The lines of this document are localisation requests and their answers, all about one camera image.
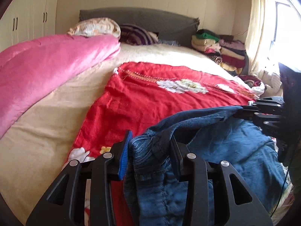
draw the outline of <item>headboard cover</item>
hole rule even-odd
[[[158,32],[159,39],[176,40],[186,47],[191,47],[191,36],[196,34],[200,24],[198,18],[149,8],[112,7],[79,12],[79,21],[100,17],[111,18],[118,24],[138,25],[147,31]]]

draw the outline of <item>silver screw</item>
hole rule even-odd
[[[230,163],[228,161],[221,161],[221,165],[223,167],[228,167],[230,165]]]
[[[113,155],[112,155],[112,153],[110,153],[110,152],[106,152],[106,153],[103,154],[103,157],[106,158],[106,159],[109,159],[109,158],[111,158],[112,156],[113,156]]]
[[[72,161],[70,161],[70,163],[69,163],[69,165],[72,166],[72,167],[75,167],[77,164],[78,164],[78,161],[77,161],[77,160],[72,160]]]
[[[187,154],[187,157],[188,157],[189,159],[195,159],[197,156],[196,156],[194,153],[188,153],[188,154]]]

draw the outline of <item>curtain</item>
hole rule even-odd
[[[246,37],[246,51],[249,56],[249,75],[262,78],[267,65],[267,53],[270,43],[265,36],[264,28],[267,25],[267,0],[252,0],[251,16],[248,34]]]

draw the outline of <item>bed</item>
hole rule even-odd
[[[11,125],[0,139],[0,167],[5,167],[0,170],[0,192],[23,224],[61,171],[90,106],[102,95],[112,73],[124,62],[186,66],[235,81],[249,90],[242,80],[232,77],[206,56],[188,48],[191,36],[198,29],[198,19],[154,9],[80,11],[80,20],[104,16],[117,23],[133,23],[158,32],[159,38],[177,40],[186,47],[121,44],[117,56],[96,63],[49,92]],[[290,188],[289,183],[281,204]]]

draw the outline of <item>beige bed sheet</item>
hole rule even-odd
[[[116,58],[86,70],[51,92],[24,113],[0,140],[0,192],[23,224],[61,171],[88,109],[103,93],[114,68],[128,61],[184,65],[234,80],[192,49],[122,44]]]

